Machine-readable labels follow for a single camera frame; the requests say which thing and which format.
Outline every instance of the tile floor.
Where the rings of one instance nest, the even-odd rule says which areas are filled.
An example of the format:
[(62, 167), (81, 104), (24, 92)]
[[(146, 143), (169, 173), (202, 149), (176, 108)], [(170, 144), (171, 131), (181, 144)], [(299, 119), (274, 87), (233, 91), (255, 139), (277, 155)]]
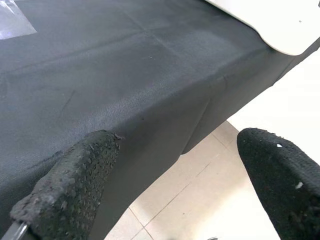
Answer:
[(223, 123), (126, 210), (105, 240), (278, 240)]

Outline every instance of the black textured grip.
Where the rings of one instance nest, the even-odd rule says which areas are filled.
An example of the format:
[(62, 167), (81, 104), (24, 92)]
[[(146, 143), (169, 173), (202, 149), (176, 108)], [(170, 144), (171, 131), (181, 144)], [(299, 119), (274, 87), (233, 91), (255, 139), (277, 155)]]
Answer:
[(257, 128), (237, 137), (240, 157), (282, 240), (320, 240), (320, 166), (292, 142)]
[(119, 152), (119, 138), (104, 130), (87, 135), (11, 210), (42, 240), (86, 240), (104, 184)]

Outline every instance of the white speck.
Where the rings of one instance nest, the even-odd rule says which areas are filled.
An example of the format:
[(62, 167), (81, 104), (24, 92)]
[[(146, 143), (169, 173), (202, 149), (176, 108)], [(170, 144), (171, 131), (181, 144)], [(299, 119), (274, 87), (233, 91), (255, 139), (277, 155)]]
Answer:
[(300, 189), (303, 185), (304, 185), (304, 184), (300, 181), (300, 182), (298, 183), (298, 185), (295, 186), (295, 189)]

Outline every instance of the worn foam grip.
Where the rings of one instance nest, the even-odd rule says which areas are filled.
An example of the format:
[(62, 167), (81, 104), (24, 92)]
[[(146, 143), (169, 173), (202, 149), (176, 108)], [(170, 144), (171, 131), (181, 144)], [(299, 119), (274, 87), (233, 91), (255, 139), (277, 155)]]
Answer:
[(320, 239), (320, 166), (292, 142), (257, 128), (237, 137), (239, 155), (282, 240)]
[(27, 223), (42, 240), (86, 240), (119, 153), (119, 140), (104, 130), (88, 134), (13, 206), (12, 219)]

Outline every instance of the black fabric cover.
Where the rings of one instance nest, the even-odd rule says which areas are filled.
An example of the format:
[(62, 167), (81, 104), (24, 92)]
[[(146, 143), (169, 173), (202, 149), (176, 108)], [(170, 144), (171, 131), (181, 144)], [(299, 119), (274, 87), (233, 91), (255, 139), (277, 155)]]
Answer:
[(63, 152), (124, 136), (90, 239), (180, 156), (317, 50), (288, 56), (204, 0), (24, 0), (36, 34), (0, 41), (0, 235)]
[(13, 206), (12, 219), (42, 240), (88, 239), (119, 140), (103, 130), (88, 134)]
[(265, 130), (244, 129), (237, 145), (281, 240), (319, 240), (320, 166), (292, 142)]

